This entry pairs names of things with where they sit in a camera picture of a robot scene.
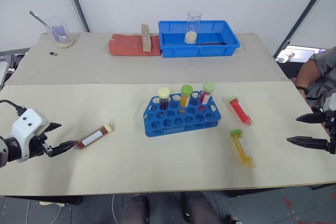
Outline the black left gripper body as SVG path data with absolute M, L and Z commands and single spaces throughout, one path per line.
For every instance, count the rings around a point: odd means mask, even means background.
M 46 143 L 47 136 L 42 133 L 40 136 L 34 136 L 29 141 L 29 158 L 42 156 L 43 154 L 50 155 L 53 151 L 51 146 Z

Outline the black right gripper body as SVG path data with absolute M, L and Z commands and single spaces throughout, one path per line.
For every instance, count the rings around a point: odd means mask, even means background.
M 324 149 L 330 154 L 335 154 L 335 111 L 324 112 L 325 128 L 329 131 L 330 140 L 326 140 Z

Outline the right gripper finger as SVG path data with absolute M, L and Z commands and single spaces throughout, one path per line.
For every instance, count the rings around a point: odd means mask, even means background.
M 329 151 L 329 142 L 321 138 L 313 138 L 308 136 L 295 136 L 286 139 L 288 142 L 304 148 Z
M 296 121 L 316 124 L 323 123 L 327 120 L 327 114 L 324 112 L 308 113 L 296 118 Z

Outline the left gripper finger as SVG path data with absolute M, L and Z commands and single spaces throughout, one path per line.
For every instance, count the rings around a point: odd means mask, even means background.
M 61 127 L 61 126 L 62 126 L 62 125 L 59 124 L 59 123 L 51 122 L 51 123 L 49 124 L 49 126 L 45 129 L 45 133 L 50 132 L 50 131 L 53 131 L 53 130 L 55 130 L 55 129 Z
M 76 141 L 66 141 L 58 145 L 57 147 L 52 147 L 51 152 L 48 154 L 49 157 L 54 157 L 60 155 L 71 148 L 73 148 L 77 144 Z

